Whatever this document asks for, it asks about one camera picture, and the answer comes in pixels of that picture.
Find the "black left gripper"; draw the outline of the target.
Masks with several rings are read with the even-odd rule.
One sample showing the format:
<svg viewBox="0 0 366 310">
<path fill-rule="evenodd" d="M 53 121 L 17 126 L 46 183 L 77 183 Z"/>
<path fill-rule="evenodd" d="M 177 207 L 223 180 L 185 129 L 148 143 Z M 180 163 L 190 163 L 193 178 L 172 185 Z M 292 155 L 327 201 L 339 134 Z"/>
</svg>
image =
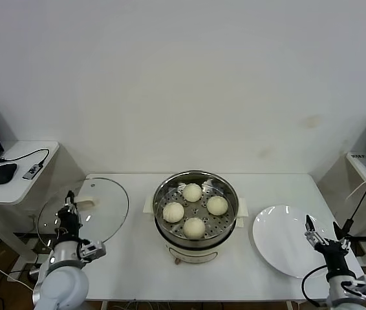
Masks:
<svg viewBox="0 0 366 310">
<path fill-rule="evenodd" d="M 79 240 L 80 222 L 78 219 L 78 208 L 75 204 L 75 195 L 72 191 L 67 193 L 65 207 L 58 213 L 59 227 L 55 228 L 58 242 Z"/>
</svg>

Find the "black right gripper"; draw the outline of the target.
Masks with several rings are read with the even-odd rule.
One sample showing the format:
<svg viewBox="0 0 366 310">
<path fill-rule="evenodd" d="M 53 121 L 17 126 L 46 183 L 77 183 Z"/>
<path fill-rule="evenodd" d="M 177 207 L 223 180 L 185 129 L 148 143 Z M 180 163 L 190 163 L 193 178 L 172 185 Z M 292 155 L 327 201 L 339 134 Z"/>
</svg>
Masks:
<svg viewBox="0 0 366 310">
<path fill-rule="evenodd" d="M 346 221 L 343 227 L 333 222 L 334 234 L 337 241 L 324 239 L 318 234 L 309 214 L 305 218 L 305 237 L 314 249 L 325 259 L 328 274 L 351 274 L 345 256 L 349 253 L 349 232 L 351 221 Z"/>
</svg>

